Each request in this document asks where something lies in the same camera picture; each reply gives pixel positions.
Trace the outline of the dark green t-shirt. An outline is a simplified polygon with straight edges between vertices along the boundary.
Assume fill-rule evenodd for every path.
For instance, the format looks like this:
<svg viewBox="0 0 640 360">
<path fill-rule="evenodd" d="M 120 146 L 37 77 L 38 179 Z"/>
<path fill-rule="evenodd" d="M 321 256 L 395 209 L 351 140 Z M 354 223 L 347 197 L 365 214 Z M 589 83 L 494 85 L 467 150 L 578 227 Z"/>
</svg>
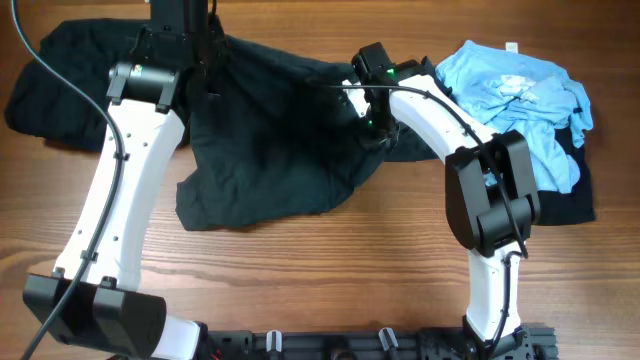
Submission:
<svg viewBox="0 0 640 360">
<path fill-rule="evenodd" d="M 336 88 L 357 79 L 348 63 L 235 37 L 224 59 L 190 118 L 196 169 L 176 194 L 188 231 L 327 212 L 381 163 L 436 156 L 404 125 L 387 138 L 361 121 Z"/>
</svg>

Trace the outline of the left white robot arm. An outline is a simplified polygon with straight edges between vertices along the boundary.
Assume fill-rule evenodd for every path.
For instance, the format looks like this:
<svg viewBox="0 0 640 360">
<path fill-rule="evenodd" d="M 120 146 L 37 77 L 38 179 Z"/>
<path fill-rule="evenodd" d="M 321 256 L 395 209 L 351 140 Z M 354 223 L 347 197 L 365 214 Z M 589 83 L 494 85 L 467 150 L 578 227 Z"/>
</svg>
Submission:
<svg viewBox="0 0 640 360">
<path fill-rule="evenodd" d="M 39 334 L 123 359 L 206 359 L 207 327 L 141 293 L 150 214 L 188 113 L 206 94 L 225 36 L 209 1 L 154 1 L 128 58 L 109 73 L 107 130 L 73 235 L 23 301 Z"/>
</svg>

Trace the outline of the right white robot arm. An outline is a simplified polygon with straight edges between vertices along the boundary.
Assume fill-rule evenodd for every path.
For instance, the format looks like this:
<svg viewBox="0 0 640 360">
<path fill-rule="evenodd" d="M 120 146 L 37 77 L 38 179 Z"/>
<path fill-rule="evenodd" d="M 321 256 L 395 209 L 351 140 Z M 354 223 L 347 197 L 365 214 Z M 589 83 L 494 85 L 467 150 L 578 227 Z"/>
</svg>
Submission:
<svg viewBox="0 0 640 360">
<path fill-rule="evenodd" d="M 425 62 L 393 63 L 383 45 L 352 58 L 357 76 L 340 88 L 372 137 L 393 144 L 406 126 L 445 166 L 445 210 L 468 252 L 470 303 L 463 350 L 493 359 L 522 347 L 518 271 L 541 206 L 526 139 L 475 120 L 445 92 Z"/>
</svg>

